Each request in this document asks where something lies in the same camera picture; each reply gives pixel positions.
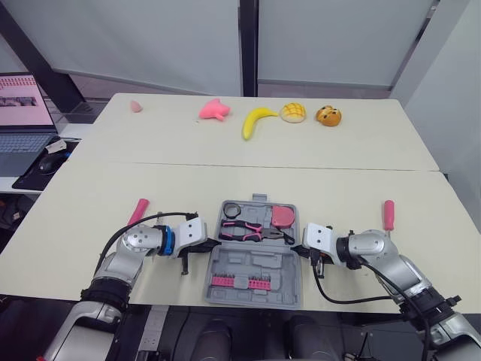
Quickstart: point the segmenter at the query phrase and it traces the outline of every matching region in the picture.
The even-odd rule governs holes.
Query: laptop screen
[[[55,131],[33,75],[0,74],[0,132],[4,130]]]

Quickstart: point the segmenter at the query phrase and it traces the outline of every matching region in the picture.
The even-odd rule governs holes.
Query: pink toy fish
[[[203,119],[217,118],[218,120],[223,121],[224,116],[227,115],[230,110],[231,108],[222,104],[219,98],[215,98],[207,102],[198,115]]]

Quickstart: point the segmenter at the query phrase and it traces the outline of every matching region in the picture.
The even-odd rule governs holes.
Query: blue ring joint
[[[167,235],[167,240],[165,240],[164,256],[170,256],[174,250],[172,249],[172,231],[171,227],[165,226],[165,234]]]

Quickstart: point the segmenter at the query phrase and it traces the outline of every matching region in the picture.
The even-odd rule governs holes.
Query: laptop
[[[33,75],[0,74],[0,177],[25,173],[56,133]]]

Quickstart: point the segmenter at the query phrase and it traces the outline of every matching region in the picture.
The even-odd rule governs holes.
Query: toy banana
[[[245,140],[250,139],[254,132],[254,124],[257,120],[263,117],[277,117],[279,114],[271,109],[267,108],[256,108],[247,114],[244,121],[244,126],[242,127],[242,136]]]

